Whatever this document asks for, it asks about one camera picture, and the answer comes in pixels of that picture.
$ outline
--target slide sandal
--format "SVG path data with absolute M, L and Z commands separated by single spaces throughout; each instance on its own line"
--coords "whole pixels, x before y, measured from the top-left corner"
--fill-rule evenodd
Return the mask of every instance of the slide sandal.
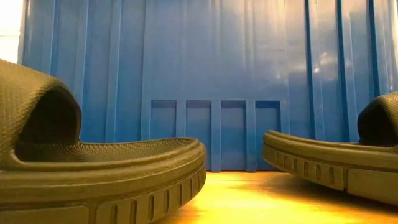
M 358 116 L 359 143 L 269 131 L 264 159 L 282 171 L 350 194 L 398 205 L 398 92 L 379 96 Z
M 80 122 L 63 83 L 0 60 L 0 223 L 152 223 L 203 187 L 198 140 L 87 144 Z

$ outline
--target yellow floor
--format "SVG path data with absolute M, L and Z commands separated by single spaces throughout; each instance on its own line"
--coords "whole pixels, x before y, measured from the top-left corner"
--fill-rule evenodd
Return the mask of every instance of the yellow floor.
M 207 173 L 201 192 L 156 224 L 398 223 L 398 207 L 281 172 Z

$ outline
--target blue container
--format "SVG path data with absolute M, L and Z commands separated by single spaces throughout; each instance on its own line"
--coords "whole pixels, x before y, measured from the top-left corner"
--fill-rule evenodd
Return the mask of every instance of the blue container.
M 398 88 L 389 0 L 28 0 L 21 63 L 73 90 L 81 138 L 192 136 L 208 170 L 274 170 L 269 129 L 357 141 Z

